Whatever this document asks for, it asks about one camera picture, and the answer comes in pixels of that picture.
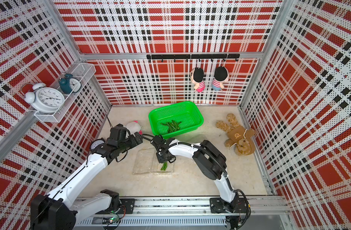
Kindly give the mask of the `small green pepper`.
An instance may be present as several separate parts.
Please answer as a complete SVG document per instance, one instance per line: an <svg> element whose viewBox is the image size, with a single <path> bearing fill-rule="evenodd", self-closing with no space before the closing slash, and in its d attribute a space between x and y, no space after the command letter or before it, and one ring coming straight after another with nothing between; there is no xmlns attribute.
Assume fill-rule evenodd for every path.
<svg viewBox="0 0 351 230"><path fill-rule="evenodd" d="M162 123L163 126L166 126L168 128L167 133L172 133L174 132L174 127L170 122L167 123Z"/></svg>
<svg viewBox="0 0 351 230"><path fill-rule="evenodd" d="M178 123L178 122L176 122L176 121L172 121L172 124L173 124L173 126L174 126L174 131L178 131L178 130L180 130L180 123Z"/></svg>
<svg viewBox="0 0 351 230"><path fill-rule="evenodd" d="M166 169L167 169L167 162L164 162L163 166L161 168L161 171L164 172L164 171L166 171Z"/></svg>
<svg viewBox="0 0 351 230"><path fill-rule="evenodd" d="M168 133L172 133L172 132L177 131L177 125L173 121L172 122L168 122L168 125L169 125Z"/></svg>

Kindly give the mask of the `green plastic basket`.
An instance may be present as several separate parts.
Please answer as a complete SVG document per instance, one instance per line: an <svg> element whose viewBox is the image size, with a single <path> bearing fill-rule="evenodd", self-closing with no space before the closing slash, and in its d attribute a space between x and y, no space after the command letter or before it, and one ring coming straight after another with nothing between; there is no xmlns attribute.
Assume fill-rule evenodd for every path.
<svg viewBox="0 0 351 230"><path fill-rule="evenodd" d="M181 122L180 130L167 133L168 128L162 123L173 120ZM152 110L149 113L149 122L154 135L161 135L167 139L197 130L203 125L204 118L195 103L186 101Z"/></svg>

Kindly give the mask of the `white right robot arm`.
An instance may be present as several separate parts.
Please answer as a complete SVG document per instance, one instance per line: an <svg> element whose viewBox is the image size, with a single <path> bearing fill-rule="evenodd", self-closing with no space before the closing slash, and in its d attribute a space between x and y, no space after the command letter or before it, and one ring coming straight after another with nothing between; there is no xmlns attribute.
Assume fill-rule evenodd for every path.
<svg viewBox="0 0 351 230"><path fill-rule="evenodd" d="M226 157L210 142L187 143L174 138L165 140L161 135L150 140L155 147L159 163L173 163L177 156L192 159L200 171L212 180L221 199L222 211L228 213L251 213L246 195L239 189L233 189L227 172Z"/></svg>

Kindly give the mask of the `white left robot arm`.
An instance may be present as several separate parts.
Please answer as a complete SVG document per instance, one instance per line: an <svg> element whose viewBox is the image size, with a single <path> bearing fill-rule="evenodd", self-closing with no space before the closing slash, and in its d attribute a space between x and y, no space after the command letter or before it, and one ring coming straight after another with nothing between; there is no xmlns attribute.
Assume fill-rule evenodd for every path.
<svg viewBox="0 0 351 230"><path fill-rule="evenodd" d="M83 202L76 199L112 161L120 161L120 154L127 154L142 142L139 132L131 134L122 124L111 128L107 140L95 140L90 147L91 154L72 175L47 195L38 195L32 200L30 229L71 230L100 211L124 209L119 194L108 189Z"/></svg>

